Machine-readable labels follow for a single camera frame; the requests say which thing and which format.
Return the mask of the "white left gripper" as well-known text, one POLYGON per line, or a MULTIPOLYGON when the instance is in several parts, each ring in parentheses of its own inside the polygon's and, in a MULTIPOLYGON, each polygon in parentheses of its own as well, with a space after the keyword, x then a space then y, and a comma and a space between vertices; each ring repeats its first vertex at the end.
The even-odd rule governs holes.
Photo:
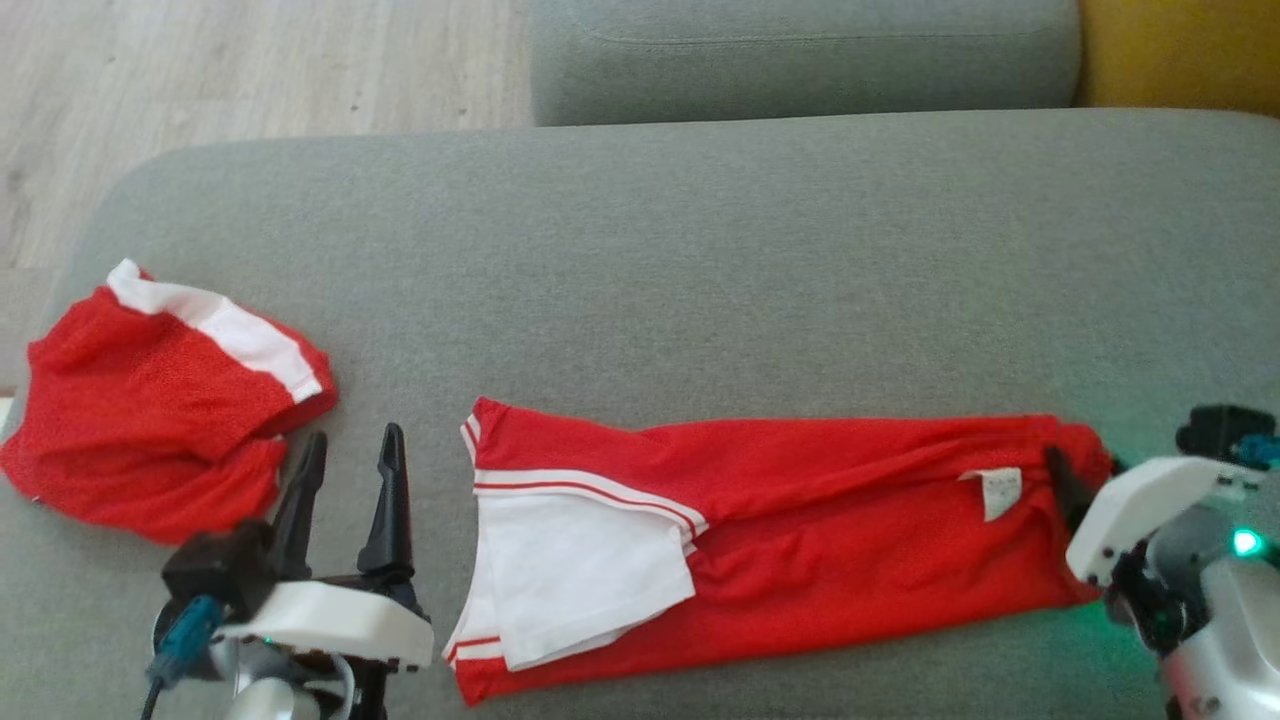
POLYGON ((260 650, 337 653, 392 669, 433 664, 434 628, 411 579, 413 538, 404 432, 388 423, 378 457, 381 478, 372 524, 357 557, 362 575, 308 580, 315 498, 326 470, 328 437, 312 433, 285 483, 271 523, 278 582, 244 619, 215 632, 215 667, 244 669, 260 650))

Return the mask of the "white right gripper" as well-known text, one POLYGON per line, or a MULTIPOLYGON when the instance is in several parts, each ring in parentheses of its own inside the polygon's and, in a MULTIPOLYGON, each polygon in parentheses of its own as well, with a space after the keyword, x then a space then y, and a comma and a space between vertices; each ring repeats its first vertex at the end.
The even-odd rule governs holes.
POLYGON ((1206 500, 1242 503, 1251 497, 1251 470, 1219 460, 1153 457, 1120 473, 1094 496, 1060 447, 1044 462, 1065 527, 1071 574, 1091 585, 1111 585, 1120 557, 1206 500))

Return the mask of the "red white-striped shorts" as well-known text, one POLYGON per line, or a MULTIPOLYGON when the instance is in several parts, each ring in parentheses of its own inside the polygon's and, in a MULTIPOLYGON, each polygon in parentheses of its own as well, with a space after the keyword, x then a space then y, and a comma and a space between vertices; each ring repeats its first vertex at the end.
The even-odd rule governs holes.
POLYGON ((65 516, 159 544, 264 515, 285 436, 339 398, 328 356, 297 331, 129 259, 27 357, 0 471, 65 516))

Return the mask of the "red white jersey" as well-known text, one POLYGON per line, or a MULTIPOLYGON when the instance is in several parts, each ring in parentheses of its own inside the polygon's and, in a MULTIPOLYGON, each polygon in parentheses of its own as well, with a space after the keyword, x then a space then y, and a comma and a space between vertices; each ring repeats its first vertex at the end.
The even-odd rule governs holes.
POLYGON ((480 398, 477 552, 443 650, 467 705, 1088 603, 1055 482, 1114 460, 1050 415, 643 430, 480 398))

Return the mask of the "grey sofa seat cushion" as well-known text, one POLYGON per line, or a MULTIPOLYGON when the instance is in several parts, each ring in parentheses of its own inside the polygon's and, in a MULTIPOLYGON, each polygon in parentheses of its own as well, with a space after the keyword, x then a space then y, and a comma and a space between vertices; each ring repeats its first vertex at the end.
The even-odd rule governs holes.
POLYGON ((325 351, 308 560, 348 571, 387 423, 443 635, 486 396, 613 427, 1052 413, 1126 462, 1280 414, 1280 120, 1059 109, 224 143, 115 183, 44 333, 129 258, 325 351))

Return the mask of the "yellow cushion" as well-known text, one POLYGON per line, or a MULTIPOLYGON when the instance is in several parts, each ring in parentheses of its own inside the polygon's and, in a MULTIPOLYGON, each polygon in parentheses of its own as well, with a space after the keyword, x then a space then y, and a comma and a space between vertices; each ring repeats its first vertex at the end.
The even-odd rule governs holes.
POLYGON ((1082 108, 1280 119, 1280 0, 1078 0, 1082 108))

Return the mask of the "grey sofa back cushion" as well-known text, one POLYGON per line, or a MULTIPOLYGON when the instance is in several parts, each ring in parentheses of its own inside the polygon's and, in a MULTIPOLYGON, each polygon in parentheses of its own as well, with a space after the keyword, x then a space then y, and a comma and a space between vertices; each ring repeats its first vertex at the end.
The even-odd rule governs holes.
POLYGON ((529 0, 539 126, 1065 108, 1078 0, 529 0))

